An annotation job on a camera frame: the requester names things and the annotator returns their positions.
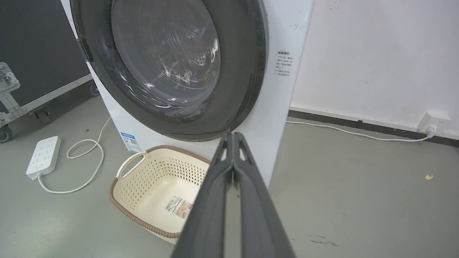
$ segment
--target white wall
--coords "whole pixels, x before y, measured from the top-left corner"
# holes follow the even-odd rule
[[[316,0],[291,109],[459,139],[459,0]]]

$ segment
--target white power strip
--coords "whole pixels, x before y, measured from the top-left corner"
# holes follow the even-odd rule
[[[46,175],[53,172],[54,168],[56,168],[60,148],[61,139],[58,136],[39,141],[30,159],[26,175],[36,180],[39,173]]]

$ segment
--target brown basket rim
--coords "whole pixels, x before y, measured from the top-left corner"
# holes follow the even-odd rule
[[[177,148],[177,147],[173,147],[173,146],[169,146],[169,145],[160,145],[160,146],[156,146],[156,147],[153,147],[153,148],[150,148],[148,150],[146,150],[147,153],[149,152],[152,152],[152,151],[155,151],[155,150],[159,150],[159,149],[169,149],[169,150],[172,150],[172,151],[177,151],[177,152],[180,152],[180,153],[183,153],[183,154],[186,154],[188,156],[191,156],[193,158],[196,158],[202,162],[205,162],[207,164],[210,164],[210,160],[202,157],[202,156],[199,156],[195,153],[192,153],[190,151],[187,151],[187,150],[184,150],[184,149],[180,149],[180,148]],[[137,216],[135,216],[134,214],[132,214],[130,211],[128,211],[126,208],[124,208],[116,199],[115,199],[115,196],[113,196],[113,189],[115,189],[115,185],[116,183],[118,182],[118,178],[115,178],[115,180],[113,180],[113,183],[112,185],[110,186],[110,188],[108,189],[108,198],[110,199],[110,201],[112,202],[112,204],[120,211],[122,212],[124,215],[126,215],[128,218],[130,218],[131,220],[133,220],[134,222],[136,222],[137,224],[141,225],[142,227],[152,231],[152,232],[155,232],[156,234],[158,235],[161,235],[161,236],[164,236],[164,237],[168,237],[168,238],[178,238],[180,236],[180,232],[177,232],[177,233],[171,233],[171,232],[167,232],[167,231],[164,231],[162,229],[159,229],[143,220],[141,220],[140,218],[138,218]]]

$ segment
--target power cord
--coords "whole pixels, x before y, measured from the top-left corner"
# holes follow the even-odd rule
[[[325,125],[325,124],[315,124],[315,123],[306,123],[306,122],[293,122],[293,121],[287,121],[287,123],[306,124],[306,125],[312,125],[312,126],[317,126],[317,127],[326,127],[326,128],[335,129],[335,130],[338,130],[338,131],[341,131],[341,132],[344,132],[344,133],[348,133],[348,134],[351,134],[351,135],[358,135],[358,136],[363,136],[363,137],[367,137],[367,138],[374,139],[374,140],[383,140],[383,141],[405,141],[405,142],[423,141],[423,140],[430,139],[433,136],[435,136],[435,133],[437,131],[437,127],[435,125],[431,125],[427,129],[427,132],[429,134],[426,137],[421,138],[421,139],[415,139],[415,140],[384,139],[384,138],[376,138],[376,137],[369,136],[369,135],[349,132],[349,131],[346,131],[346,130],[343,130],[343,129],[340,129],[340,128],[337,128],[337,127],[333,127],[333,126],[330,126],[330,125]]]
[[[99,168],[101,167],[102,165],[102,162],[104,161],[104,150],[102,149],[102,146],[99,144],[100,140],[101,140],[101,137],[102,137],[102,132],[104,130],[104,128],[107,126],[108,122],[111,120],[112,118],[109,118],[107,120],[107,122],[105,122],[104,126],[102,127],[102,130],[101,132],[99,133],[99,138],[97,138],[97,141],[93,140],[93,139],[84,139],[84,140],[81,140],[77,143],[75,143],[72,147],[70,147],[67,151],[67,158],[69,159],[74,159],[74,158],[79,158],[79,157],[82,157],[86,154],[88,154],[89,152],[91,152],[93,149],[95,149],[96,147],[99,147],[99,149],[101,150],[101,161],[99,162],[99,165],[97,165],[97,168],[95,169],[94,171],[94,174],[92,174],[91,178],[88,180],[88,182],[86,182],[84,185],[78,187],[77,189],[73,189],[73,190],[70,190],[70,191],[53,191],[53,190],[50,190],[48,189],[44,184],[43,182],[41,181],[41,174],[38,174],[38,182],[40,183],[41,187],[43,187],[43,189],[45,189],[46,191],[50,192],[50,193],[54,193],[54,194],[67,194],[67,193],[73,193],[73,192],[76,192],[80,189],[83,189],[85,186],[87,186],[91,181],[92,179],[95,177],[95,174],[97,173],[97,171],[99,171]],[[90,148],[89,150],[87,150],[86,152],[80,154],[80,155],[77,155],[77,156],[70,156],[69,153],[80,143],[83,143],[85,141],[92,141],[94,142],[94,146],[92,146],[92,148]]]

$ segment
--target concrete floor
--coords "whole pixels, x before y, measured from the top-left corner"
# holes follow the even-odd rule
[[[49,110],[52,124],[43,126],[31,116],[18,119],[11,123],[16,138],[0,145],[0,257],[169,257],[173,245],[108,200],[116,170],[131,154],[112,123],[103,136],[101,171],[83,190],[53,195],[26,177],[36,142],[54,135],[62,138],[62,157],[44,178],[49,188],[80,186],[99,162],[97,149],[76,160],[65,153],[79,140],[97,139],[109,117],[102,99],[73,92]],[[270,194],[298,257],[457,257],[458,168],[459,151],[449,146],[381,142],[288,124]],[[433,179],[426,180],[427,174]],[[232,244],[240,232],[235,199],[231,192],[227,235]],[[235,246],[226,250],[227,257],[238,257]]]

